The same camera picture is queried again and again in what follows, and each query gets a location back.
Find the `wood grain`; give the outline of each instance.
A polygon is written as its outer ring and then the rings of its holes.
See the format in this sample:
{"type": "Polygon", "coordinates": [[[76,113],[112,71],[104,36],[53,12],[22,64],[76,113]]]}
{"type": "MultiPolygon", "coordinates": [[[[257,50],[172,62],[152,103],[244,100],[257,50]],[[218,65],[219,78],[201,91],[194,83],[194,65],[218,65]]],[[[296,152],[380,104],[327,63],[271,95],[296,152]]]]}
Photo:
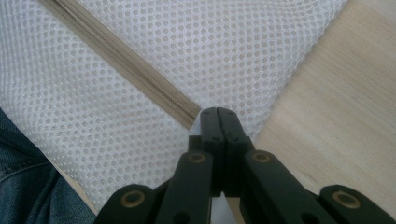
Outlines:
{"type": "Polygon", "coordinates": [[[395,11],[396,1],[349,1],[277,99],[256,148],[307,189],[345,185],[396,218],[395,11]]]}

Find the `jeans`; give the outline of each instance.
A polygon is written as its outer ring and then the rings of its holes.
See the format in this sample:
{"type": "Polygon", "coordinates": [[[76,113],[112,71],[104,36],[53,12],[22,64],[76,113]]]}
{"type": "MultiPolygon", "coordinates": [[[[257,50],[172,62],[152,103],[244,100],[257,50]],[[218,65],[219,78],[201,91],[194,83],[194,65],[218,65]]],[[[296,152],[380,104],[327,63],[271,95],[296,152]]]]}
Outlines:
{"type": "Polygon", "coordinates": [[[93,223],[95,215],[0,108],[0,224],[93,223]]]}

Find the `light wooden surface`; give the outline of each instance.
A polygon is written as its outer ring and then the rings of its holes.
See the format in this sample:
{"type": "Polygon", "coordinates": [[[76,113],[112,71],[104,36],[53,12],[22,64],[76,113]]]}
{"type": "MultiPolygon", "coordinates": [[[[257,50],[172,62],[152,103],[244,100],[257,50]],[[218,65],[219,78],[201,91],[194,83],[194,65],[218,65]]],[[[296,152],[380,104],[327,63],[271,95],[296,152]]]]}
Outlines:
{"type": "Polygon", "coordinates": [[[277,99],[256,148],[307,189],[345,185],[396,218],[396,1],[346,4],[277,99]]]}

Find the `white mesh fabric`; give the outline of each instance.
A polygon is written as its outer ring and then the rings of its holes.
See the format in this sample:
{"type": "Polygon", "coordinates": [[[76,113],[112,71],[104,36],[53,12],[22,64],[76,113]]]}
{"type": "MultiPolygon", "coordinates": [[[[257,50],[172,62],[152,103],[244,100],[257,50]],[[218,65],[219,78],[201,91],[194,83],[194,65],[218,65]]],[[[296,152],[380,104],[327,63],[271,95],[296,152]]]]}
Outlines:
{"type": "MultiPolygon", "coordinates": [[[[201,108],[255,136],[346,0],[79,0],[201,108]]],[[[0,3],[0,106],[96,208],[123,185],[158,186],[187,130],[37,1],[0,3]]]]}
{"type": "Polygon", "coordinates": [[[253,138],[346,0],[78,0],[201,108],[235,111],[253,138]]]}
{"type": "Polygon", "coordinates": [[[157,187],[187,130],[36,1],[1,2],[0,106],[97,209],[112,192],[157,187]]]}

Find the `black plastic part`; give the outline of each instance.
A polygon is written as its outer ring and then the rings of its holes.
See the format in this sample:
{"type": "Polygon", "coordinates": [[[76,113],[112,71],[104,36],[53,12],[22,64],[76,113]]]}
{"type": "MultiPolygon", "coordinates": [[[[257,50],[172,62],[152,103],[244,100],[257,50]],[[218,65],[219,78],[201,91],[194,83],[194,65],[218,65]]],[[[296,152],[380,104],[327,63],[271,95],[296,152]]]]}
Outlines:
{"type": "Polygon", "coordinates": [[[225,142],[219,124],[218,110],[215,107],[201,112],[201,149],[213,156],[213,196],[219,197],[225,179],[225,142]]]}
{"type": "Polygon", "coordinates": [[[189,136],[189,151],[202,150],[202,138],[201,135],[190,135],[189,136]]]}
{"type": "Polygon", "coordinates": [[[246,181],[270,223],[336,223],[274,155],[249,151],[245,162],[246,181]]]}
{"type": "Polygon", "coordinates": [[[257,201],[253,191],[245,186],[242,190],[239,210],[246,224],[267,224],[270,223],[268,217],[262,211],[260,203],[257,201]]]}
{"type": "Polygon", "coordinates": [[[323,188],[318,201],[341,224],[396,224],[390,215],[366,196],[344,186],[335,185],[323,188]],[[334,199],[336,197],[334,193],[337,192],[341,192],[338,202],[334,199]]]}
{"type": "Polygon", "coordinates": [[[107,201],[105,206],[96,217],[94,224],[145,224],[152,220],[152,208],[156,201],[155,193],[152,189],[141,185],[129,185],[117,190],[107,201]],[[144,201],[135,207],[122,205],[122,197],[133,191],[140,191],[144,194],[144,201]]]}
{"type": "Polygon", "coordinates": [[[236,114],[225,108],[218,108],[219,123],[225,138],[225,186],[226,197],[240,197],[243,174],[242,161],[245,153],[253,150],[250,138],[245,135],[244,129],[236,114]]]}
{"type": "Polygon", "coordinates": [[[212,156],[203,151],[189,151],[181,156],[156,224],[210,222],[212,163],[212,156]]]}
{"type": "Polygon", "coordinates": [[[165,196],[166,191],[168,190],[169,184],[172,179],[163,182],[159,187],[154,190],[155,194],[155,204],[151,208],[150,218],[148,219],[148,224],[154,223],[157,214],[161,209],[161,205],[163,203],[163,197],[165,196]]]}

